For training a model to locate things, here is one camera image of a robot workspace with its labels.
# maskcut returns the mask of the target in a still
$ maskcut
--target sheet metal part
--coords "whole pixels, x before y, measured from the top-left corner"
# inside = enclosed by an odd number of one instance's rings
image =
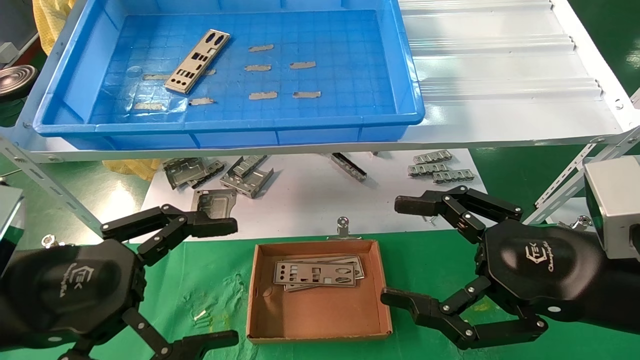
[[[311,91],[311,92],[296,91],[293,93],[294,99],[315,99],[316,97],[320,97],[321,95],[322,93],[319,91]]]
[[[242,178],[236,175],[234,168],[240,165],[243,160],[244,159],[240,157],[238,161],[236,161],[227,173],[222,176],[220,184],[226,188],[235,189],[239,193],[254,199],[273,175],[273,168],[269,172],[254,170]]]
[[[200,179],[189,180],[187,181],[187,184],[192,189],[197,189],[202,185],[204,185],[207,181],[213,179],[216,175],[218,175],[224,169],[225,169],[225,164],[216,160],[211,164],[209,164],[209,166],[207,167],[207,170],[206,170],[208,172],[207,175],[205,175],[204,177],[201,177]]]
[[[448,171],[447,165],[444,164],[420,164],[420,165],[410,165],[407,168],[407,173],[411,177],[417,176],[427,176],[431,175],[434,172],[440,171]]]
[[[151,81],[151,80],[169,80],[171,74],[144,74],[142,75],[142,80]]]
[[[215,102],[216,101],[214,99],[211,99],[210,97],[199,97],[197,99],[189,100],[189,105],[190,106],[208,105],[208,104],[214,104]]]
[[[334,163],[338,164],[340,168],[347,172],[351,177],[356,179],[357,181],[365,181],[367,179],[367,173],[364,172],[358,165],[355,165],[351,160],[347,159],[347,157],[339,152],[334,152],[331,154],[331,160]]]
[[[200,76],[207,70],[213,59],[220,53],[231,36],[222,31],[210,29],[189,52],[186,59],[164,82],[169,90],[188,94]]]
[[[244,67],[244,71],[269,71],[271,65],[247,65]]]
[[[303,62],[299,62],[299,63],[291,63],[291,64],[289,64],[289,67],[294,69],[294,70],[309,69],[309,68],[312,68],[312,67],[316,67],[316,62],[315,61],[303,61]]]
[[[273,283],[353,288],[356,286],[355,268],[352,264],[277,261]]]
[[[245,177],[249,172],[253,169],[257,168],[260,163],[262,163],[267,158],[266,155],[258,156],[251,155],[244,159],[238,166],[234,167],[233,170],[239,177]]]
[[[256,51],[267,51],[273,49],[273,44],[269,45],[261,45],[261,46],[251,46],[249,48],[250,53],[255,53]]]
[[[237,193],[233,189],[197,190],[193,192],[192,211],[204,211],[211,219],[228,218],[236,205]]]
[[[475,178],[476,176],[469,169],[433,173],[433,182],[436,184],[454,183],[456,181],[471,181]]]
[[[161,102],[137,102],[133,108],[135,110],[153,110],[153,111],[164,111],[166,108],[164,104]]]
[[[278,92],[275,91],[252,92],[249,94],[249,100],[275,99],[276,97],[278,97]]]
[[[303,263],[352,264],[354,269],[353,271],[355,271],[355,279],[364,279],[364,270],[362,269],[360,256],[357,255],[348,256],[346,258],[344,256],[325,256],[312,259],[296,259],[296,261],[300,261]],[[303,289],[315,288],[316,286],[317,285],[288,284],[284,286],[284,291],[298,291]]]
[[[172,190],[189,180],[197,181],[208,174],[201,158],[172,159],[164,163],[163,168]]]
[[[440,150],[434,152],[428,152],[426,154],[413,157],[413,162],[416,164],[431,164],[441,163],[443,161],[449,161],[453,159],[453,155],[448,150]]]

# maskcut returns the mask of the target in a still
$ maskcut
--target black round object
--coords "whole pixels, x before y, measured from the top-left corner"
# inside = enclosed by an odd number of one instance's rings
[[[38,77],[38,69],[18,65],[0,69],[0,102],[14,101],[29,95]]]

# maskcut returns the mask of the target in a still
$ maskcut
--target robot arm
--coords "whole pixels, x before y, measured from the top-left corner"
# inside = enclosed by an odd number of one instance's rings
[[[76,343],[60,360],[92,360],[91,349],[129,326],[154,351],[153,359],[201,360],[207,351],[237,344],[236,331],[167,342],[139,313],[145,266],[152,266],[188,236],[237,231],[233,218],[212,220],[171,205],[103,224],[104,241],[15,251],[0,278],[0,351]],[[123,241],[159,230],[135,253]]]
[[[398,213],[441,215],[472,244],[476,280],[444,301],[383,289],[382,303],[410,312],[416,325],[442,332],[460,349],[534,341],[548,329],[540,315],[640,334],[640,263],[608,259],[594,233],[519,222],[521,209],[459,186],[396,198]],[[498,222],[484,224],[476,213]],[[488,296],[517,320],[471,325],[460,318]]]

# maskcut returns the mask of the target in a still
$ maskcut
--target metal connector piece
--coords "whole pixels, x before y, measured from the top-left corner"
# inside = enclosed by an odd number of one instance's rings
[[[347,159],[345,155],[342,155],[339,152],[334,152],[331,154],[331,160],[334,163],[338,164],[344,171],[347,172],[351,177],[356,179],[357,181],[365,181],[367,179],[367,173],[364,172],[358,165],[355,165],[351,160]]]
[[[411,177],[417,176],[427,176],[431,175],[434,172],[447,171],[447,165],[444,164],[420,164],[420,165],[410,165],[407,168],[407,173]]]
[[[455,181],[471,181],[475,178],[476,176],[469,169],[433,173],[433,182],[436,184],[453,183]]]
[[[448,150],[440,150],[414,156],[413,162],[416,164],[431,164],[441,163],[443,161],[449,161],[451,159],[453,159],[453,155]]]

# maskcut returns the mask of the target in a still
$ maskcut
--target blue plastic tray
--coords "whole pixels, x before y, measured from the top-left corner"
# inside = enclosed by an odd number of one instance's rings
[[[215,74],[188,95],[144,80],[171,74],[210,28],[231,34]],[[201,97],[216,102],[188,104]],[[33,124],[79,149],[138,150],[395,141],[423,117],[397,0],[88,0]]]

